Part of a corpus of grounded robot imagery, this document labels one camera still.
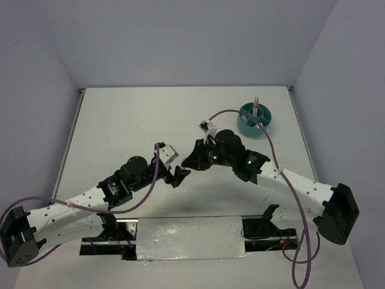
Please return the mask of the grey slim pen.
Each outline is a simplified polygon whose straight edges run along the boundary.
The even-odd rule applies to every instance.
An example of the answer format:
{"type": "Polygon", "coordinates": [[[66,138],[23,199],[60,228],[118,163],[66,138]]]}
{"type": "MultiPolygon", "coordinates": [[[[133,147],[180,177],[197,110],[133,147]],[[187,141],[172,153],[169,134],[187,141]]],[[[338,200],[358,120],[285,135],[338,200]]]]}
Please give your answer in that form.
{"type": "Polygon", "coordinates": [[[255,97],[255,112],[254,112],[255,116],[257,116],[258,107],[259,107],[259,96],[256,96],[255,97]]]}

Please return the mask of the red transparent pen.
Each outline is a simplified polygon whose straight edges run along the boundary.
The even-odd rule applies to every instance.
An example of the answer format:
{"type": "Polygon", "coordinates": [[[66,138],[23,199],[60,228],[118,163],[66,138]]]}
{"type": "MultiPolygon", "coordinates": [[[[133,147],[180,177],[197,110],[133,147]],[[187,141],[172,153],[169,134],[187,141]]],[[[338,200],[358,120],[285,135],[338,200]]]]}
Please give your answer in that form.
{"type": "Polygon", "coordinates": [[[254,98],[254,102],[253,102],[253,116],[255,117],[254,112],[255,112],[255,98],[254,98]]]}

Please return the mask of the clear tape roll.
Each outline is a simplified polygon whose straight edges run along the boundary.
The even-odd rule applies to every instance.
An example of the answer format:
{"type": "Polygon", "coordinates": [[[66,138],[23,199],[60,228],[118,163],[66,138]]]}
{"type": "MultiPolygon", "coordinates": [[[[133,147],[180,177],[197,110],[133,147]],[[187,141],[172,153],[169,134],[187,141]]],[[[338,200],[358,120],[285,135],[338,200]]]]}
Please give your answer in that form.
{"type": "Polygon", "coordinates": [[[248,123],[248,121],[249,121],[248,117],[242,116],[241,118],[242,118],[242,120],[243,120],[245,123],[248,123]]]}

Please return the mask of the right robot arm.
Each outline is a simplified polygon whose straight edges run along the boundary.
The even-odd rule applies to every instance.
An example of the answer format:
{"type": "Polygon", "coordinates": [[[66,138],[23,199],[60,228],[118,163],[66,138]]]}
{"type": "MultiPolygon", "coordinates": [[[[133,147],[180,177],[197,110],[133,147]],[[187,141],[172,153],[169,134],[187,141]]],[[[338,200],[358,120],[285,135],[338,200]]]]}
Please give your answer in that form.
{"type": "Polygon", "coordinates": [[[303,208],[310,210],[316,230],[334,244],[347,242],[360,214],[349,186],[322,184],[277,167],[268,156],[246,149],[241,138],[229,129],[214,137],[196,140],[182,165],[196,171],[208,170],[213,165],[231,167],[244,182],[294,197],[303,208]]]}

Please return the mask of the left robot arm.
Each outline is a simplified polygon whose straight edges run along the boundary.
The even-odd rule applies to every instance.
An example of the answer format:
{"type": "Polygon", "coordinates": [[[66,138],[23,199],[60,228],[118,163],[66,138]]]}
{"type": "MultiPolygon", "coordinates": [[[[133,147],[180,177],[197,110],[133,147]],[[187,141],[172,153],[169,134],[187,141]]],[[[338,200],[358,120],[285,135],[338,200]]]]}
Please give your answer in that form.
{"type": "Polygon", "coordinates": [[[30,266],[42,260],[40,252],[52,253],[78,238],[101,236],[113,239],[119,226],[115,216],[139,208],[153,191],[156,181],[178,187],[191,173],[171,158],[155,155],[150,163],[135,156],[97,186],[68,200],[25,197],[13,202],[1,215],[1,258],[10,268],[30,266]],[[44,200],[46,207],[25,210],[30,200],[44,200]]]}

